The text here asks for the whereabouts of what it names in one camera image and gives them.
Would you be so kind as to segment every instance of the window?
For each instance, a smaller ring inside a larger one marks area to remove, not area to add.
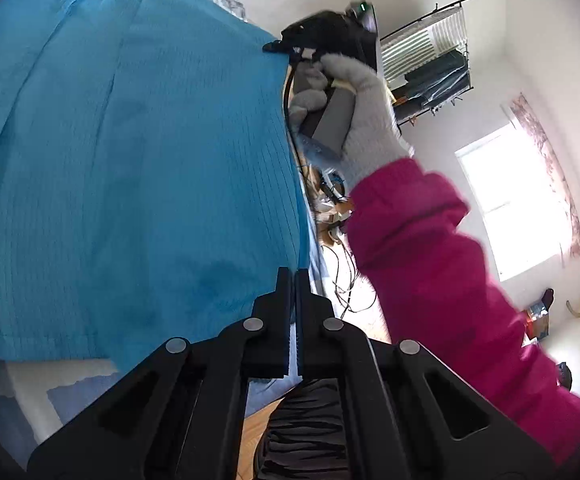
[[[456,156],[479,203],[501,281],[561,253],[570,226],[525,132],[508,124]]]

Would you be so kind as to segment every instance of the pink sleeve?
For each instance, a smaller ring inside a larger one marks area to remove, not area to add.
[[[555,363],[521,348],[522,316],[490,282],[479,243],[458,234],[468,209],[441,175],[398,160],[352,192],[348,225],[361,273],[394,342],[424,344],[561,463],[580,442],[580,398]]]

